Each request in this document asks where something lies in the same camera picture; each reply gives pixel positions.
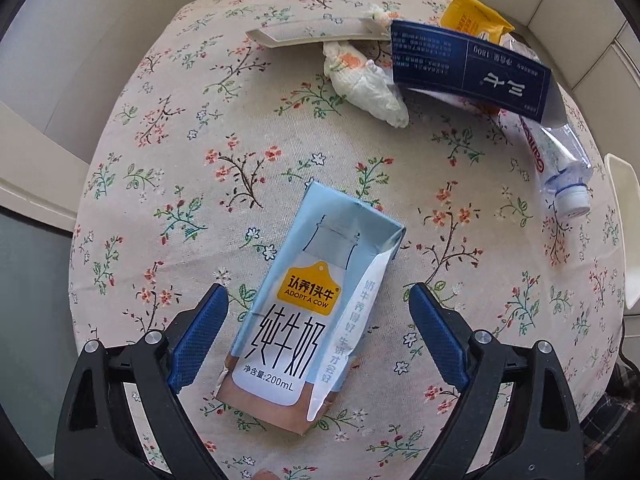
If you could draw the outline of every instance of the yellow snack bag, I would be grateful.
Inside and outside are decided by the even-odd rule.
[[[500,44],[513,25],[479,0],[452,0],[440,19],[440,26]]]

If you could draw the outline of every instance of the tablecloth pattern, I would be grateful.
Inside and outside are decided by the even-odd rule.
[[[231,479],[262,467],[286,480],[411,476],[458,397],[408,313],[418,281],[503,343],[551,341],[580,418],[606,387],[624,307],[620,225],[567,94],[595,172],[591,212],[561,221],[538,192],[513,114],[404,92],[411,122],[396,130],[334,93],[320,44],[266,50],[245,36],[273,23],[361,16],[370,4],[437,23],[449,1],[198,0],[174,17],[114,106],[70,255],[78,348],[96,337],[107,346],[136,341],[195,306],[211,283],[225,285],[228,317],[180,401]],[[360,47],[389,64],[388,45]],[[211,391],[313,179],[385,211],[407,234],[337,402],[300,437]],[[149,459],[164,466],[129,391]],[[493,448],[509,391],[500,390],[476,466]]]

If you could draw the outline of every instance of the white bottle cap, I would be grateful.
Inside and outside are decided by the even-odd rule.
[[[565,187],[556,193],[554,200],[558,218],[574,218],[587,214],[591,205],[589,192],[584,184]]]

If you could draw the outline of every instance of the blue gripper pad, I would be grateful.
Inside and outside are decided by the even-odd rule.
[[[229,302],[226,289],[219,286],[204,304],[175,346],[172,370],[167,383],[175,394],[193,383],[226,317]]]
[[[440,375],[447,384],[452,384],[462,393],[469,384],[465,351],[442,319],[439,308],[441,307],[434,305],[420,286],[412,286],[409,293],[409,313]]]

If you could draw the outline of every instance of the crumpled tissue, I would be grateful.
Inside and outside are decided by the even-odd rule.
[[[348,102],[396,128],[409,124],[409,112],[391,74],[367,59],[348,41],[327,41],[322,49],[324,75]]]

